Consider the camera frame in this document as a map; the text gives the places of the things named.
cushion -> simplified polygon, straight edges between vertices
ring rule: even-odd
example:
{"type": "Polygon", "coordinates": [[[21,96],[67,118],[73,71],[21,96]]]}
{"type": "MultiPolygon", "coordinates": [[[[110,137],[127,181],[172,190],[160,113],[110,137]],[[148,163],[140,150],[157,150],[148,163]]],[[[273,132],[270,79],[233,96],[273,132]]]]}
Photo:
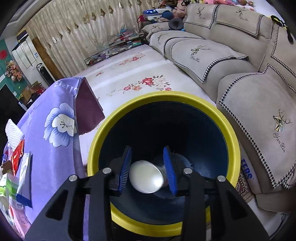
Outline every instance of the cushion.
{"type": "Polygon", "coordinates": [[[143,33],[146,35],[147,41],[149,41],[151,35],[153,33],[157,33],[164,30],[169,30],[168,22],[163,23],[154,23],[146,25],[144,28],[142,28],[143,33]]]}
{"type": "Polygon", "coordinates": [[[171,55],[170,55],[170,50],[172,48],[172,46],[177,43],[177,42],[180,42],[180,41],[183,41],[185,39],[190,39],[191,37],[180,37],[180,38],[172,38],[172,39],[169,39],[166,44],[165,44],[165,53],[164,53],[164,56],[166,58],[168,58],[170,61],[174,62],[174,60],[172,59],[171,55]]]}
{"type": "Polygon", "coordinates": [[[186,15],[183,19],[186,32],[208,39],[218,6],[212,4],[189,4],[185,9],[186,15]]]}
{"type": "Polygon", "coordinates": [[[224,76],[256,71],[246,61],[247,55],[211,40],[190,39],[174,43],[171,58],[214,102],[218,84],[224,76]]]}
{"type": "Polygon", "coordinates": [[[260,71],[264,71],[269,63],[283,75],[288,84],[296,89],[296,41],[294,37],[293,40],[294,44],[291,44],[288,41],[287,31],[275,25],[260,71]]]}
{"type": "Polygon", "coordinates": [[[257,37],[262,14],[237,6],[219,5],[215,21],[257,37]]]}
{"type": "MultiPolygon", "coordinates": [[[[223,82],[224,79],[219,85],[219,96],[225,88],[223,82]]],[[[296,92],[283,76],[271,65],[263,73],[240,76],[226,88],[217,107],[227,113],[256,169],[262,191],[270,192],[270,186],[275,189],[280,184],[292,188],[296,166],[296,92]]]]}
{"type": "Polygon", "coordinates": [[[155,33],[151,36],[149,46],[156,49],[160,52],[163,56],[165,55],[165,45],[170,39],[174,38],[195,38],[195,39],[203,39],[192,33],[187,33],[184,31],[177,31],[177,30],[168,30],[155,33]]]}
{"type": "Polygon", "coordinates": [[[216,24],[211,28],[209,39],[227,45],[234,51],[248,55],[249,61],[256,68],[256,71],[260,69],[269,43],[261,35],[254,38],[240,30],[220,24],[216,24]]]}
{"type": "Polygon", "coordinates": [[[290,212],[296,209],[296,188],[256,194],[256,200],[262,209],[273,212],[290,212]]]}

red packet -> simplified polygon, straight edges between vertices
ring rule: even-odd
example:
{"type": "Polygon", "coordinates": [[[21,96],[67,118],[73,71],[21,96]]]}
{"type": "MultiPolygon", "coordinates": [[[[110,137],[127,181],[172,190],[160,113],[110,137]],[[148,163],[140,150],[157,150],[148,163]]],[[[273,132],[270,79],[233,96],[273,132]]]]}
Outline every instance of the red packet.
{"type": "Polygon", "coordinates": [[[25,144],[25,140],[21,140],[21,142],[19,143],[19,145],[17,146],[17,148],[15,149],[11,157],[12,171],[14,176],[16,176],[17,174],[19,160],[24,154],[24,144],[25,144]]]}

metal screw head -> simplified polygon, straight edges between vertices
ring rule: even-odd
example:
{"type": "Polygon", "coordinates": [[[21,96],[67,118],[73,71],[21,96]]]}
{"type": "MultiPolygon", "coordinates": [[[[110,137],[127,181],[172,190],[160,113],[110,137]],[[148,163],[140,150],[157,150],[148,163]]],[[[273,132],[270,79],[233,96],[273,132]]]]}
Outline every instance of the metal screw head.
{"type": "Polygon", "coordinates": [[[74,182],[74,181],[76,181],[77,180],[77,176],[76,175],[71,175],[71,176],[69,176],[69,181],[70,182],[74,182]]]}
{"type": "Polygon", "coordinates": [[[103,169],[103,173],[105,174],[109,174],[112,171],[112,169],[110,167],[106,167],[103,169]]]}
{"type": "Polygon", "coordinates": [[[186,167],[186,168],[183,169],[183,172],[184,172],[185,174],[191,174],[193,171],[192,171],[191,168],[186,167]]]}
{"type": "Polygon", "coordinates": [[[225,182],[226,181],[225,176],[218,176],[217,179],[218,179],[219,182],[225,182]]]}

yellow rim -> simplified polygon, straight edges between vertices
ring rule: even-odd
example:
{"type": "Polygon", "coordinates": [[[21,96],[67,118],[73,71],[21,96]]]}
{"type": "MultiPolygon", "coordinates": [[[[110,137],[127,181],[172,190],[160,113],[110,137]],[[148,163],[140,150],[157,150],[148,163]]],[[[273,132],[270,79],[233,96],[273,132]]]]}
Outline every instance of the yellow rim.
{"type": "MultiPolygon", "coordinates": [[[[100,126],[91,144],[87,166],[88,176],[94,175],[99,170],[98,162],[100,150],[106,136],[114,124],[133,109],[145,104],[159,101],[175,101],[191,105],[207,114],[216,123],[224,136],[228,150],[229,162],[226,178],[235,187],[240,170],[240,151],[237,137],[232,126],[224,117],[224,115],[212,104],[197,96],[176,91],[152,92],[136,97],[126,102],[116,109],[111,115],[109,115],[109,117],[100,126]]],[[[120,212],[112,203],[111,216],[112,220],[121,227],[140,235],[151,237],[170,237],[181,234],[182,222],[169,225],[152,225],[141,223],[120,212]]],[[[206,222],[210,222],[209,207],[206,209],[206,222]]]]}

pink stuffed toy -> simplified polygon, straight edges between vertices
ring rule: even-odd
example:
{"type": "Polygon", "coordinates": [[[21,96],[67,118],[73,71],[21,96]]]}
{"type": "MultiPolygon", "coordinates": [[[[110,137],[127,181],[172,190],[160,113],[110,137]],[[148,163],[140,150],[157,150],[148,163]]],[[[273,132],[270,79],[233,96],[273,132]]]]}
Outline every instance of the pink stuffed toy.
{"type": "Polygon", "coordinates": [[[175,7],[175,9],[172,11],[175,18],[183,18],[186,15],[185,13],[186,6],[182,6],[181,5],[182,2],[183,0],[178,0],[177,7],[175,7]]]}
{"type": "Polygon", "coordinates": [[[224,0],[217,0],[217,2],[219,4],[224,4],[224,5],[229,5],[229,6],[235,6],[236,5],[234,2],[232,2],[230,0],[226,0],[226,1],[224,1],[224,0]]]}
{"type": "Polygon", "coordinates": [[[218,4],[217,0],[205,0],[204,3],[207,3],[207,4],[218,4]]]}

